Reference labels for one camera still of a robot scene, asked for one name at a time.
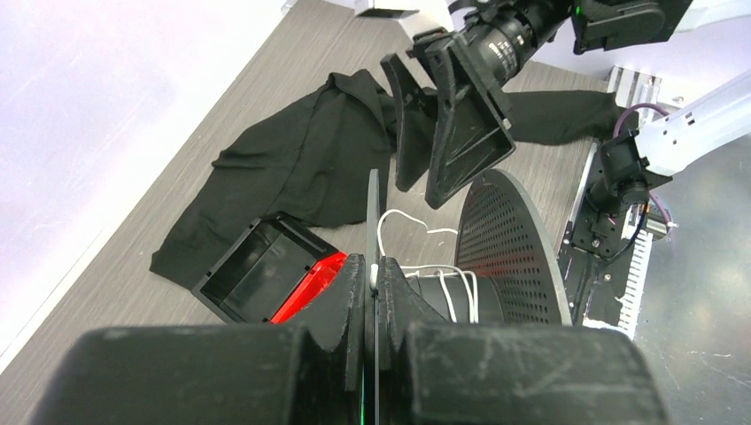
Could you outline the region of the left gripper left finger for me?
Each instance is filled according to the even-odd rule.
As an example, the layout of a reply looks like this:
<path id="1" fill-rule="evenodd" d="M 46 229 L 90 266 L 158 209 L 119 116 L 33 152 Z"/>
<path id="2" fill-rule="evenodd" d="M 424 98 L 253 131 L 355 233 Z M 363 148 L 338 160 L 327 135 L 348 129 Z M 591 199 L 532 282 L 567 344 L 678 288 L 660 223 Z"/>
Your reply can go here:
<path id="1" fill-rule="evenodd" d="M 34 424 L 357 424 L 366 261 L 282 324 L 100 328 L 70 348 Z"/>

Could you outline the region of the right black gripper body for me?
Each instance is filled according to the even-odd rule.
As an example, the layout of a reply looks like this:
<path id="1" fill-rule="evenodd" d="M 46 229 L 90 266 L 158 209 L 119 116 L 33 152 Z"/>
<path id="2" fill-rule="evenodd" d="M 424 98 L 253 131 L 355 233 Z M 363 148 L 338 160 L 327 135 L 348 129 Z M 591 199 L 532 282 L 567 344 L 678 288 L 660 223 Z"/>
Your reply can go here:
<path id="1" fill-rule="evenodd" d="M 459 87 L 502 87 L 556 32 L 574 9 L 572 1 L 452 1 L 448 12 L 465 10 L 459 30 L 428 30 L 413 37 L 407 52 L 436 86 L 452 71 Z"/>

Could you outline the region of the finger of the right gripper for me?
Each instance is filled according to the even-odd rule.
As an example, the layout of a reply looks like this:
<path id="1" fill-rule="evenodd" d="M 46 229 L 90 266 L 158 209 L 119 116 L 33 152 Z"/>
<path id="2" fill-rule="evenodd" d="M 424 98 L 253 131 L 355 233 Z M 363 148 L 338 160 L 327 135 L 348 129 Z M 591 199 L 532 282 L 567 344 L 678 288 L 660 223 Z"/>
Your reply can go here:
<path id="1" fill-rule="evenodd" d="M 381 60 L 396 112 L 396 187 L 409 191 L 430 166 L 437 123 L 437 91 L 422 87 L 396 54 Z"/>
<path id="2" fill-rule="evenodd" d="M 503 38 L 469 42 L 449 35 L 425 51 L 437 88 L 437 124 L 425 201 L 443 206 L 482 172 L 515 151 L 503 85 L 515 62 Z"/>

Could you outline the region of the grey perforated cable spool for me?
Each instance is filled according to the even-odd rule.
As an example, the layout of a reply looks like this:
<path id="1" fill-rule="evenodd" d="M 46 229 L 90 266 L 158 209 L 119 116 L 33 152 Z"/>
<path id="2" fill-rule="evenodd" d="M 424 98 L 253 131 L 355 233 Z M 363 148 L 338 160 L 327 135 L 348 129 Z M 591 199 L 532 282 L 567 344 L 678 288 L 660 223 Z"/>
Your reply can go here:
<path id="1" fill-rule="evenodd" d="M 383 424 L 379 414 L 381 307 L 378 266 L 369 268 L 366 291 L 374 299 L 374 386 L 363 398 L 363 420 Z M 399 265 L 404 276 L 405 268 Z M 471 185 L 458 225 L 454 264 L 440 267 L 434 281 L 447 289 L 449 279 L 459 281 L 468 296 L 467 320 L 461 310 L 449 306 L 441 312 L 435 299 L 423 289 L 410 287 L 445 320 L 460 324 L 556 324 L 572 327 L 561 273 L 546 229 L 521 183 L 503 170 L 489 170 Z"/>

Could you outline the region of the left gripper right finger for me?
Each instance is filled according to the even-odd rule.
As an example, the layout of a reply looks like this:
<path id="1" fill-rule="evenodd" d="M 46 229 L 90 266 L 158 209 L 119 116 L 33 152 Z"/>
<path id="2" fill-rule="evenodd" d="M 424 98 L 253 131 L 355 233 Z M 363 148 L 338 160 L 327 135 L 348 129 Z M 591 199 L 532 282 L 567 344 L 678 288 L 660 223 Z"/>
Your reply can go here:
<path id="1" fill-rule="evenodd" d="M 649 367 L 625 335 L 556 324 L 460 324 L 378 266 L 383 424 L 666 424 Z"/>

